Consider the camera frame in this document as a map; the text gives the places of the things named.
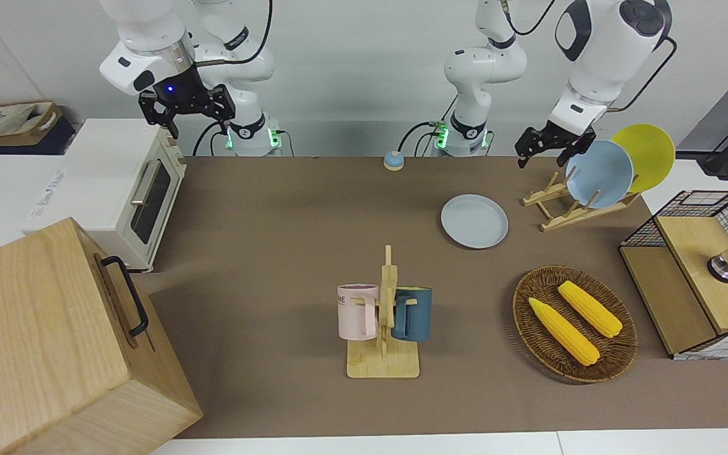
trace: wooden mug stand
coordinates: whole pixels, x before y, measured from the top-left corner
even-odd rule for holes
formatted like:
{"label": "wooden mug stand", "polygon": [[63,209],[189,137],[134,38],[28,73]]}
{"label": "wooden mug stand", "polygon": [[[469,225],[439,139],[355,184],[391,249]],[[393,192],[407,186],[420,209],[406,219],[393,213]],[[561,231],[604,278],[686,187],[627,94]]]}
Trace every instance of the wooden mug stand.
{"label": "wooden mug stand", "polygon": [[377,303],[378,336],[366,341],[347,342],[347,376],[355,379],[376,377],[414,378],[420,375],[417,343],[393,339],[395,290],[398,266],[392,264],[392,245],[386,246],[386,261],[381,265],[380,297]]}
{"label": "wooden mug stand", "polygon": [[[607,215],[609,213],[622,210],[629,207],[629,205],[631,205],[634,201],[636,201],[636,199],[639,198],[640,193],[628,193],[625,195],[624,198],[621,199],[621,201],[614,205],[611,205],[610,207],[605,207],[602,209],[589,208],[589,205],[591,205],[592,202],[594,202],[595,199],[597,199],[600,195],[600,190],[597,190],[597,192],[592,194],[589,202],[587,202],[586,205],[581,205],[579,201],[574,201],[572,203],[572,206],[569,207],[569,210],[567,210],[566,213],[563,213],[563,215],[560,216],[552,216],[552,214],[549,213],[549,210],[544,207],[543,203],[546,201],[552,201],[553,199],[564,198],[566,196],[569,196],[571,198],[571,195],[569,194],[569,189],[566,187],[566,182],[569,181],[569,178],[571,178],[572,173],[574,173],[576,169],[577,167],[572,167],[572,170],[570,170],[569,174],[566,175],[566,179],[559,183],[555,183],[555,181],[557,181],[558,179],[558,173],[552,174],[552,178],[549,179],[549,183],[547,184],[546,188],[540,191],[531,191],[529,196],[521,200],[521,203],[522,205],[524,205],[524,207],[533,204],[537,205],[538,209],[543,212],[543,216],[547,217],[547,221],[544,221],[541,224],[541,231],[544,231],[546,233],[546,231],[563,228],[572,224],[577,224],[581,221],[586,221],[587,219],[596,218],[598,216]],[[636,181],[637,177],[638,176],[633,176],[633,181]]]}

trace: woven tray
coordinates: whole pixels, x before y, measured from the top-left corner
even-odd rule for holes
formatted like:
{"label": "woven tray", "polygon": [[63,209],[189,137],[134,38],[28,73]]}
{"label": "woven tray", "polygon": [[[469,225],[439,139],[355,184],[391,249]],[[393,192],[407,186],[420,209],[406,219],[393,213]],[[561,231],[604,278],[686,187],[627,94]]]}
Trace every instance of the woven tray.
{"label": "woven tray", "polygon": [[[571,280],[591,294],[622,322],[622,331],[607,339],[575,311],[558,293],[557,287]],[[535,297],[548,303],[597,346],[600,360],[584,367],[543,327],[528,302]],[[513,317],[518,334],[532,354],[555,373],[584,383],[614,379],[625,372],[636,356],[636,328],[624,303],[596,277],[563,265],[548,265],[524,276],[513,294]]]}

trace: white wall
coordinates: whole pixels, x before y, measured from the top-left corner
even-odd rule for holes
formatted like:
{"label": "white wall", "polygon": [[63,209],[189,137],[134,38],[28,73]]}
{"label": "white wall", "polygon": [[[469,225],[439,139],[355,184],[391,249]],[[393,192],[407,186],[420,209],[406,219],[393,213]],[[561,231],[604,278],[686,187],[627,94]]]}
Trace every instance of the white wall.
{"label": "white wall", "polygon": [[[526,0],[516,22],[528,28],[546,0]],[[561,0],[554,11],[568,2]],[[176,3],[195,24],[190,2]],[[259,37],[267,3],[239,0]],[[601,138],[636,122],[664,127],[679,143],[728,90],[728,2],[672,0],[671,35],[679,52],[629,111],[597,124]],[[291,130],[300,155],[382,155],[419,121],[436,120],[454,95],[442,74],[448,52],[480,46],[475,0],[291,0],[274,3],[269,43],[277,58],[274,77],[259,84],[266,109]],[[569,75],[570,64],[552,40],[558,14],[519,41],[528,72],[494,85],[488,127],[497,132],[494,152],[511,153],[527,126],[543,126]],[[191,28],[198,41],[204,33]],[[140,116],[136,101],[99,76],[99,61],[116,42],[115,26],[96,0],[0,0],[0,100],[43,95],[78,118]],[[621,96],[625,102],[659,64],[654,55]],[[188,147],[202,118],[183,118]]]}

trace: wooden cabinet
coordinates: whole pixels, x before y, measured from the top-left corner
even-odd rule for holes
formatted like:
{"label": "wooden cabinet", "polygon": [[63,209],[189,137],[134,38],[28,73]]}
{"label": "wooden cabinet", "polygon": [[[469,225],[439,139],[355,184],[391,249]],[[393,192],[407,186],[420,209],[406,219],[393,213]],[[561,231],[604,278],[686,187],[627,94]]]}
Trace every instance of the wooden cabinet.
{"label": "wooden cabinet", "polygon": [[104,256],[72,219],[0,248],[0,453],[147,454],[202,416],[148,296]]}
{"label": "wooden cabinet", "polygon": [[650,222],[664,246],[619,250],[667,353],[728,359],[728,283],[707,270],[707,260],[728,248],[726,230],[712,216],[656,216]]}

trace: table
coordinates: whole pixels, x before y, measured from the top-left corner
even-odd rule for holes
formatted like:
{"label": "table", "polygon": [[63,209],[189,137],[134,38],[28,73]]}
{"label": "table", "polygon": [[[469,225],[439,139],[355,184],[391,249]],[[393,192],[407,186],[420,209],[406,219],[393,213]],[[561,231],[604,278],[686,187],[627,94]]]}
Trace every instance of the table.
{"label": "table", "polygon": [[[399,173],[380,159],[190,161],[158,272],[136,280],[207,416],[182,437],[728,427],[728,363],[668,360],[616,251],[645,205],[539,233],[540,213],[518,199],[553,169],[508,158],[408,159]],[[469,251],[445,237],[439,209],[460,193],[505,208],[502,244]],[[386,243],[400,283],[434,288],[433,336],[420,346],[421,378],[349,380],[333,288],[377,280]],[[629,305],[641,345],[622,377],[566,385],[514,343],[515,283],[557,263]],[[376,400],[390,403],[387,418]]]}

